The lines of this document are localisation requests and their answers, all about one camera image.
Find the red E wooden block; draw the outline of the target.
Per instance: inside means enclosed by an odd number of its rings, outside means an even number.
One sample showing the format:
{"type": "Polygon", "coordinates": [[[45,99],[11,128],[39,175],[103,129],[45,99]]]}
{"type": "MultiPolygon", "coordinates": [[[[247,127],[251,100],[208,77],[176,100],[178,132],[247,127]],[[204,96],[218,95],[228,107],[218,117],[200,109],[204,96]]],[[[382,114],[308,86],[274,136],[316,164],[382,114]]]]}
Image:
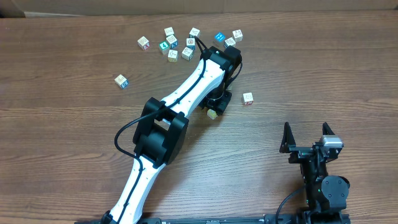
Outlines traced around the red E wooden block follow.
{"type": "Polygon", "coordinates": [[[243,93],[242,101],[244,105],[251,105],[254,102],[252,93],[243,93]]]}

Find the blue sided wooden block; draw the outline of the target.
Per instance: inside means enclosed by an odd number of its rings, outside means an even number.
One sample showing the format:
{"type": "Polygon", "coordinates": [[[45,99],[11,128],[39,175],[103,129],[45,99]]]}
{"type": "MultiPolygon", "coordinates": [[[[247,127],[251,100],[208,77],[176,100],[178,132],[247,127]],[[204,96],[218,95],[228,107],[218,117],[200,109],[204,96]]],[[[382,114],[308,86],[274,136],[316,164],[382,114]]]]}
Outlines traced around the blue sided wooden block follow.
{"type": "Polygon", "coordinates": [[[114,81],[121,89],[125,89],[129,85],[129,81],[122,74],[118,75],[114,81]]]}

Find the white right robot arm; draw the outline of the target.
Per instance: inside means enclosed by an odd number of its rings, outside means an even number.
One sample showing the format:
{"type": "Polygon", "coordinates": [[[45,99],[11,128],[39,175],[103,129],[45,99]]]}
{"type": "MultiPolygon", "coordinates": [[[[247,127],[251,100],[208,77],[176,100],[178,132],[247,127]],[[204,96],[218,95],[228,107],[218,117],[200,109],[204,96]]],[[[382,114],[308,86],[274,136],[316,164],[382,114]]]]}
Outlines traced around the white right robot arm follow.
{"type": "Polygon", "coordinates": [[[310,147],[298,147],[288,122],[279,152],[289,153],[289,163],[299,164],[304,181],[307,208],[295,216],[296,223],[348,224],[349,215],[343,214],[349,194],[350,182],[338,175],[329,175],[326,164],[338,158],[344,144],[327,123],[322,125],[322,136],[310,147]]]}

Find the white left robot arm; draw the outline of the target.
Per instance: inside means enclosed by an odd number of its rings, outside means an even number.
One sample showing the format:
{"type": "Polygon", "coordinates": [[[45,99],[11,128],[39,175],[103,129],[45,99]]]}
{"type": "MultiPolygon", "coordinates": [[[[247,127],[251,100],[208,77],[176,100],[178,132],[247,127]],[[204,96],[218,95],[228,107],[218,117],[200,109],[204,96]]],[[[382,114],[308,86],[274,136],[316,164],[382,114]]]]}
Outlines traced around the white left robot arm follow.
{"type": "Polygon", "coordinates": [[[101,223],[137,223],[143,205],[160,171],[183,146],[189,116],[197,106],[223,113],[231,95],[225,89],[243,66],[240,50],[203,47],[193,73],[169,96],[150,98],[141,117],[125,124],[115,135],[114,145],[134,159],[131,174],[117,204],[101,223]]]}

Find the number 3 wooden block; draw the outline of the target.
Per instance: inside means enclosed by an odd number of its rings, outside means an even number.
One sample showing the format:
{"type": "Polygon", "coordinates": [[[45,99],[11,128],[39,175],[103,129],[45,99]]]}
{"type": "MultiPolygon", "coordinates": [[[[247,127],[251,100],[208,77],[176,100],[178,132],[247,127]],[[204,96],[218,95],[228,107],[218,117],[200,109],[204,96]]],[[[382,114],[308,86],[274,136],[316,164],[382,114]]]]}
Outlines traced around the number 3 wooden block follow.
{"type": "Polygon", "coordinates": [[[236,41],[234,40],[233,37],[230,37],[230,38],[224,40],[224,47],[225,48],[235,47],[235,46],[236,46],[236,41]]]}

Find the blue top wooden block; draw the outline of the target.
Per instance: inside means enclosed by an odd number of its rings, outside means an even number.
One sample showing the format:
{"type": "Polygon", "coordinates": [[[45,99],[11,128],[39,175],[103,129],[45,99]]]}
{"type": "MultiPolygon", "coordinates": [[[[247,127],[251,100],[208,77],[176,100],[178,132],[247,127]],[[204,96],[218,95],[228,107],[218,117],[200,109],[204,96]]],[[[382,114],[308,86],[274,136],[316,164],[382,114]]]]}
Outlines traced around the blue top wooden block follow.
{"type": "Polygon", "coordinates": [[[223,45],[224,40],[225,40],[225,35],[222,32],[217,33],[213,38],[213,42],[216,45],[223,45]]]}

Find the blue framed wooden block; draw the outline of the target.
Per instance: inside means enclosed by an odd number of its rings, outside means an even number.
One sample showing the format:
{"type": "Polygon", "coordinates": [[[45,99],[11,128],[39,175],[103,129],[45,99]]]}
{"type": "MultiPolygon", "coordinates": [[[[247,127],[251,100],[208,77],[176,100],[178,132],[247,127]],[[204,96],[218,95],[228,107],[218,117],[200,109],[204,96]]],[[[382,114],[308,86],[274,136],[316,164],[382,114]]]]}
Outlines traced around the blue framed wooden block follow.
{"type": "Polygon", "coordinates": [[[196,45],[196,43],[195,43],[195,39],[194,38],[187,38],[186,39],[186,46],[189,49],[195,50],[195,45],[196,45]]]}

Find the letter K wooden block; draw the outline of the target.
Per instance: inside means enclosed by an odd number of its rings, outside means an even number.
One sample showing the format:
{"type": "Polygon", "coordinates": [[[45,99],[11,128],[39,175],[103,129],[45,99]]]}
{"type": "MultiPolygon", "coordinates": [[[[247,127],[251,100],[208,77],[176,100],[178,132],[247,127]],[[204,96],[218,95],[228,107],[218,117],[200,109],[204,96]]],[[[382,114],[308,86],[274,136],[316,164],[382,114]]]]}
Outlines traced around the letter K wooden block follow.
{"type": "Polygon", "coordinates": [[[240,42],[243,40],[243,33],[242,33],[241,29],[233,31],[233,39],[235,42],[240,42]]]}

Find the teal edged wooden block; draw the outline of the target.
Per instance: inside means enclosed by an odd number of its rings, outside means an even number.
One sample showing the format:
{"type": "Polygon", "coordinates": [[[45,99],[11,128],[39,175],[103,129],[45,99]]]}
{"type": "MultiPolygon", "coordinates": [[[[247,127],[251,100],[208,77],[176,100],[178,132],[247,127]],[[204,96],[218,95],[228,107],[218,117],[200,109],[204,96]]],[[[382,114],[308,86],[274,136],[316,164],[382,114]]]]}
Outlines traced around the teal edged wooden block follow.
{"type": "Polygon", "coordinates": [[[192,28],[191,31],[189,32],[189,38],[195,38],[200,36],[200,30],[197,28],[192,28]]]}

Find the blue X wooden block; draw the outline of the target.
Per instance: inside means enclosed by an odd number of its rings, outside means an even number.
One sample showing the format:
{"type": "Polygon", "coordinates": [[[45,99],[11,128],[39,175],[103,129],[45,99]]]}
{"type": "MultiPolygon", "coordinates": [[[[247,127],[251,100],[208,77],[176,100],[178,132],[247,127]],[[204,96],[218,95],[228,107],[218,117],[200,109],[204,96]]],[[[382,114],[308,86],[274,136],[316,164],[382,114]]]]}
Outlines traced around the blue X wooden block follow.
{"type": "Polygon", "coordinates": [[[170,45],[170,49],[174,49],[178,46],[178,40],[174,35],[167,36],[166,40],[170,45]]]}

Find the green 4 wooden block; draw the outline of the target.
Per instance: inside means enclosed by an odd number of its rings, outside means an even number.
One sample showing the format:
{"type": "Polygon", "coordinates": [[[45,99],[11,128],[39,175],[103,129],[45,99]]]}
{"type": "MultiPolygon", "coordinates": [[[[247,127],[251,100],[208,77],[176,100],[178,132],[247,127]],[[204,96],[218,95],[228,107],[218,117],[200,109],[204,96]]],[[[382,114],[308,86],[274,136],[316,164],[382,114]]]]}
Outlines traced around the green 4 wooden block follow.
{"type": "Polygon", "coordinates": [[[167,55],[170,50],[169,43],[165,40],[159,44],[159,50],[163,55],[167,55]]]}

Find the plain top wooden block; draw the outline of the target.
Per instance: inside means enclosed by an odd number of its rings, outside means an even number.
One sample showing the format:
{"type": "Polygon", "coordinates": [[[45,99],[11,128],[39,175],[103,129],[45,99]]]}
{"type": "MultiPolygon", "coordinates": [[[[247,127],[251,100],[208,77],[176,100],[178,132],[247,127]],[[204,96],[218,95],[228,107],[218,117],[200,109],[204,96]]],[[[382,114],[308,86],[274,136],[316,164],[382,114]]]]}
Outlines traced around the plain top wooden block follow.
{"type": "Polygon", "coordinates": [[[174,29],[173,29],[173,27],[167,27],[167,28],[165,28],[165,29],[164,29],[164,32],[165,32],[165,36],[166,36],[166,37],[171,36],[171,35],[174,35],[174,29]]]}

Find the red X wooden block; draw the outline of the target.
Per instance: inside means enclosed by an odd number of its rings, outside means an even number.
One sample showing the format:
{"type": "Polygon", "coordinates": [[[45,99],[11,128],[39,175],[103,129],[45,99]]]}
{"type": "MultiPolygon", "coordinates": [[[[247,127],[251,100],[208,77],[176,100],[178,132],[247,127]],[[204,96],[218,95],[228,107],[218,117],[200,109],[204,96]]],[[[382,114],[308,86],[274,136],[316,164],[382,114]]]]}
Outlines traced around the red X wooden block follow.
{"type": "Polygon", "coordinates": [[[137,44],[142,50],[147,50],[150,47],[150,42],[145,36],[138,39],[137,44]]]}

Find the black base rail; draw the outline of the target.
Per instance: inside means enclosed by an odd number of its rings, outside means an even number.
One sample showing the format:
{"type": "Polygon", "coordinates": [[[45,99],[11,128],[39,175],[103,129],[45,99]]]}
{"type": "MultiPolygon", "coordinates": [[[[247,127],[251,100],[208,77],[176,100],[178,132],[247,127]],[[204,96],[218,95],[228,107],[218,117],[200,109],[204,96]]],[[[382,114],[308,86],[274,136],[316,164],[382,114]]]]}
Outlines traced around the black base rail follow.
{"type": "MultiPolygon", "coordinates": [[[[351,220],[349,215],[342,215],[341,220],[338,216],[330,217],[328,220],[322,220],[315,214],[312,216],[311,223],[342,223],[349,224],[351,220]]],[[[100,224],[101,220],[92,220],[86,222],[75,222],[75,224],[100,224]]],[[[263,217],[234,217],[234,218],[182,218],[182,219],[165,219],[160,218],[141,218],[138,224],[275,224],[275,215],[267,214],[263,217]]],[[[278,223],[296,224],[305,223],[304,220],[297,218],[296,215],[283,214],[279,215],[278,223]]]]}

